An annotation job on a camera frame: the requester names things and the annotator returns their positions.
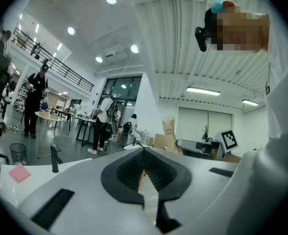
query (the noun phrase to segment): white sneakers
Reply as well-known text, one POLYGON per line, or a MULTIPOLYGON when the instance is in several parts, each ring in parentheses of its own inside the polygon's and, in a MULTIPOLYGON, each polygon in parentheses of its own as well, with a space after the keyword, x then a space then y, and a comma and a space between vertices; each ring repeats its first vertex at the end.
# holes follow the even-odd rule
POLYGON ((92 154, 97 155, 97 150, 87 149, 87 151, 88 151, 89 153, 92 153, 92 154))
MULTIPOLYGON (((103 151, 104 148, 98 147, 97 150, 103 151)), ((89 153, 92 153, 92 154, 95 154, 95 155, 97 155, 97 150, 87 149, 87 151, 88 151, 89 153)))

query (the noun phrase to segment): trash can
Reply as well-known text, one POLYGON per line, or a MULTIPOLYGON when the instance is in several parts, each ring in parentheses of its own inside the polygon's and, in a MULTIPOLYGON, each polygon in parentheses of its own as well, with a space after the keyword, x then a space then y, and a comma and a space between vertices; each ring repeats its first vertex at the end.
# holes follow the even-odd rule
POLYGON ((27 165, 26 158, 26 146, 21 143, 13 143, 10 145, 12 162, 14 165, 21 163, 22 165, 27 165))

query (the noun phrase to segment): pink sticky note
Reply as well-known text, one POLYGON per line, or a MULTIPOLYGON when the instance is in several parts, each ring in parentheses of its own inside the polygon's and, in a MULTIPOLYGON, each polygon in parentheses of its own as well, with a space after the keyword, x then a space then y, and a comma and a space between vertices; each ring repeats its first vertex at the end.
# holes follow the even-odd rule
POLYGON ((26 179, 31 173, 21 164, 17 164, 12 170, 9 171, 9 175, 17 182, 20 183, 26 179))

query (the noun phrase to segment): balcony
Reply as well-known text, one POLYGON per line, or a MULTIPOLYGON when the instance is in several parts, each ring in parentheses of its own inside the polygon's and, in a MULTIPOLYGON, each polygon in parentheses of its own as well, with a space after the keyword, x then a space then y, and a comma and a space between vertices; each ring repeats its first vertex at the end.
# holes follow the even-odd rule
MULTIPOLYGON (((13 32, 13 39, 12 42, 19 46, 21 49, 26 51, 28 54, 31 55, 31 51, 33 50, 34 45, 36 44, 29 36, 27 36, 24 32, 22 32, 19 29, 15 29, 13 32)), ((62 63, 58 58, 53 57, 47 50, 45 50, 43 47, 37 48, 35 50, 35 53, 32 55, 32 58, 36 58, 40 62, 43 62, 44 60, 48 59, 47 65, 49 66, 50 72, 55 72, 70 82, 77 84, 82 89, 91 92, 94 84, 87 81, 85 78, 80 76, 78 73, 71 70, 68 66, 66 66, 64 63, 62 63)))

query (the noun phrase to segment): gray floor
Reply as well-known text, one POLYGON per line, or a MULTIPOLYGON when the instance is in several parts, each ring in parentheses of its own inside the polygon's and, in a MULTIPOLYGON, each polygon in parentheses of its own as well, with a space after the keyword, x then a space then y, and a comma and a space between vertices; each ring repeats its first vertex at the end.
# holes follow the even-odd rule
MULTIPOLYGON (((4 121, 6 125, 9 127, 10 125, 16 126, 18 123, 20 123, 22 114, 20 112, 16 112, 16 108, 13 106, 8 105, 7 111, 5 114, 4 121)), ((44 130, 46 128, 46 121, 39 121, 39 118, 37 120, 37 127, 36 127, 36 139, 29 137, 24 137, 24 132, 22 133, 13 133, 11 131, 7 131, 6 133, 3 133, 3 135, 0 137, 0 153, 6 155, 9 157, 10 163, 12 164, 12 157, 9 146, 12 143, 22 143, 26 146, 27 150, 27 164, 28 165, 50 165, 51 164, 51 158, 50 156, 45 156, 41 158, 37 158, 37 151, 39 147, 39 135, 42 138, 42 135, 44 133, 44 130)), ((19 124, 19 129, 24 129, 24 122, 22 124, 19 124)), ((75 122, 71 122, 71 129, 69 132, 69 122, 62 121, 60 125, 58 124, 56 127, 56 137, 53 138, 53 132, 52 129, 49 128, 47 130, 46 135, 43 137, 42 140, 42 148, 41 148, 41 155, 50 153, 50 145, 55 144, 59 148, 61 148, 61 152, 59 152, 59 157, 63 160, 64 163, 82 160, 86 158, 98 158, 102 155, 94 155, 87 151, 88 148, 91 148, 91 144, 86 144, 84 146, 81 146, 81 142, 76 141, 76 135, 79 129, 79 124, 75 122)), ((81 135, 79 138, 82 138, 83 136, 83 130, 82 127, 81 135)), ((91 130, 91 140, 93 140, 93 129, 91 130)), ((119 146, 115 142, 111 142, 106 155, 122 151, 123 147, 119 146)))

